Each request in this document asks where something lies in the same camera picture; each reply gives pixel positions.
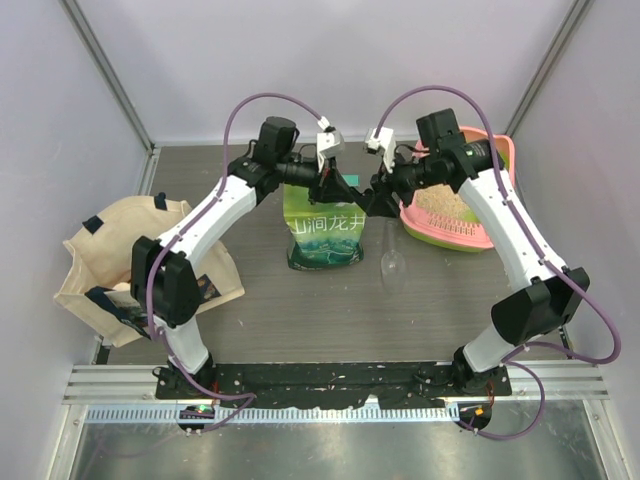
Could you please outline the black bag clip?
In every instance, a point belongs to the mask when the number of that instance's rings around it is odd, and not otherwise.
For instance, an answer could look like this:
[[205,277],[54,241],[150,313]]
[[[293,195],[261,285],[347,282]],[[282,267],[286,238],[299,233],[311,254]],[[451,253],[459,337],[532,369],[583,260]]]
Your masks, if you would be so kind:
[[373,198],[373,191],[370,188],[360,191],[355,187],[351,187],[350,192],[355,202],[365,202]]

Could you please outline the green cat litter bag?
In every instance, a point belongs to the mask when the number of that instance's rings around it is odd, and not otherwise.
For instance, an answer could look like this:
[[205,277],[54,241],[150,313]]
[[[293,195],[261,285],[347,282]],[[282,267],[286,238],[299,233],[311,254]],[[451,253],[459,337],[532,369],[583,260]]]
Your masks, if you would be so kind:
[[311,204],[306,188],[285,185],[283,217],[291,234],[291,269],[317,271],[364,259],[361,236],[367,217],[355,203]]

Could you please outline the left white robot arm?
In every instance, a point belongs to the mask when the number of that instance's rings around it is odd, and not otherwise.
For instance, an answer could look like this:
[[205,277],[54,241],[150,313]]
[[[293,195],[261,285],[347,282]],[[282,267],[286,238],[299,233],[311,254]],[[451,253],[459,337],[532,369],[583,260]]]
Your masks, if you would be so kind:
[[337,169],[342,134],[326,118],[318,122],[313,159],[295,152],[296,124],[270,116],[246,152],[229,163],[210,194],[158,238],[140,237],[132,248],[131,295],[147,313],[149,334],[165,345],[178,386],[190,398],[205,397],[216,364],[205,347],[196,312],[203,294],[196,269],[220,238],[281,185],[304,187],[313,203],[351,202],[354,189]]

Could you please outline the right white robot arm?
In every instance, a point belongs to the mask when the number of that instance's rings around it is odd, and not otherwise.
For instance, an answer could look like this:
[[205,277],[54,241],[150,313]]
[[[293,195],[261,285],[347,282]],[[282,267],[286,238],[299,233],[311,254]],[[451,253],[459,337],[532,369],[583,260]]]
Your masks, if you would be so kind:
[[517,348],[570,321],[590,285],[583,268],[571,269],[548,245],[517,197],[507,165],[490,134],[470,140],[450,109],[416,122],[422,152],[405,160],[392,129],[376,126],[365,145],[382,164],[363,195],[372,216],[397,216],[416,191],[446,185],[474,212],[503,266],[511,293],[496,303],[490,325],[453,357],[451,380],[472,395]]

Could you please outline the clear plastic scoop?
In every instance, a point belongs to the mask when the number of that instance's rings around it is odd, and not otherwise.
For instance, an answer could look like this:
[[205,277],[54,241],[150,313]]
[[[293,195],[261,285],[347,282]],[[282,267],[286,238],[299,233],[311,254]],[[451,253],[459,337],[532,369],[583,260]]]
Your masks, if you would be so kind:
[[396,220],[387,219],[383,227],[382,255],[380,259],[380,274],[384,289],[392,294],[399,294],[405,286],[407,265],[404,255],[397,246]]

